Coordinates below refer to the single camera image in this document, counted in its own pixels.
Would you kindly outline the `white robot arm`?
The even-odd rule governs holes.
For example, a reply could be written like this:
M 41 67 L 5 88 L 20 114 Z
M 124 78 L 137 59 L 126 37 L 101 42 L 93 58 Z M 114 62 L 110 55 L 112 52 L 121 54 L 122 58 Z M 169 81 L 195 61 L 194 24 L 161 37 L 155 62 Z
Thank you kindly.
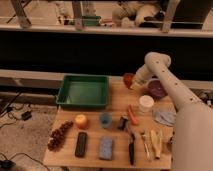
M 156 76 L 177 109 L 171 171 L 213 171 L 213 109 L 169 71 L 170 64 L 166 54 L 147 53 L 133 83 L 142 85 Z

